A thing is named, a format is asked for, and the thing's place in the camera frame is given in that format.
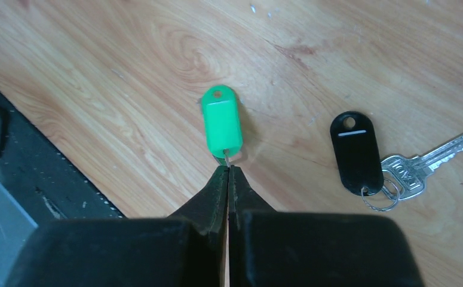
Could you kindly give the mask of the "black key tag with key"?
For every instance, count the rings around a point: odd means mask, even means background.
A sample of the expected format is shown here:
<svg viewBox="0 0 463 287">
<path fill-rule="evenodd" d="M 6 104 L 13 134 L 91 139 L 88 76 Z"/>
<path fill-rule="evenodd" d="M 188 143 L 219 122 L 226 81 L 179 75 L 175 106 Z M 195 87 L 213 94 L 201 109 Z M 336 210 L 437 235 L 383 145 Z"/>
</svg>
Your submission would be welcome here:
<svg viewBox="0 0 463 287">
<path fill-rule="evenodd" d="M 330 137 L 342 185 L 377 212 L 391 211 L 423 193 L 427 178 L 463 152 L 462 133 L 423 155 L 380 158 L 373 123 L 357 111 L 335 117 Z"/>
</svg>

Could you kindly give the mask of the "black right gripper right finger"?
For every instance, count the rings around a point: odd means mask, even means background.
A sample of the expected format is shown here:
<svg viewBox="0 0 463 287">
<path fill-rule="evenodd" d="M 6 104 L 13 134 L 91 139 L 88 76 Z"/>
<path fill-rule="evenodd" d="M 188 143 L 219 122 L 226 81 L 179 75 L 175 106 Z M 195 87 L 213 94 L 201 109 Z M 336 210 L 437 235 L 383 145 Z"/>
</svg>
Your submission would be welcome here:
<svg viewBox="0 0 463 287">
<path fill-rule="evenodd" d="M 423 286 L 400 227 L 385 216 L 278 212 L 229 169 L 231 286 Z"/>
</svg>

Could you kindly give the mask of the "green key tag with key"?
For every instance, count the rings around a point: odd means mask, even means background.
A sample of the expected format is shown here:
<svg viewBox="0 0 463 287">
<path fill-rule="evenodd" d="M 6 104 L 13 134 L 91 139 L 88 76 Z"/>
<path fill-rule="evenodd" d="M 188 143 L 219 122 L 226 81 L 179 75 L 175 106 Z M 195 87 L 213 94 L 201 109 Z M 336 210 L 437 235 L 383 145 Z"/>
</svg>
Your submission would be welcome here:
<svg viewBox="0 0 463 287">
<path fill-rule="evenodd" d="M 237 96 L 232 88 L 218 85 L 201 98 L 207 147 L 220 164 L 231 166 L 230 158 L 243 146 Z"/>
</svg>

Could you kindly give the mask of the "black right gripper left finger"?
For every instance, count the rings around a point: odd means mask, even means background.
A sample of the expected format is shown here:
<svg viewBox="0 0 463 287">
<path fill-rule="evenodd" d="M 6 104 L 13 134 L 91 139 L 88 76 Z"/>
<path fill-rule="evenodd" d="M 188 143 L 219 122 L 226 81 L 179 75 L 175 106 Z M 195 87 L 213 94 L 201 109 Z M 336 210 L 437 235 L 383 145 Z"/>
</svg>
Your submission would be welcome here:
<svg viewBox="0 0 463 287">
<path fill-rule="evenodd" d="M 29 237 L 7 286 L 222 286 L 229 169 L 165 218 L 66 219 Z"/>
</svg>

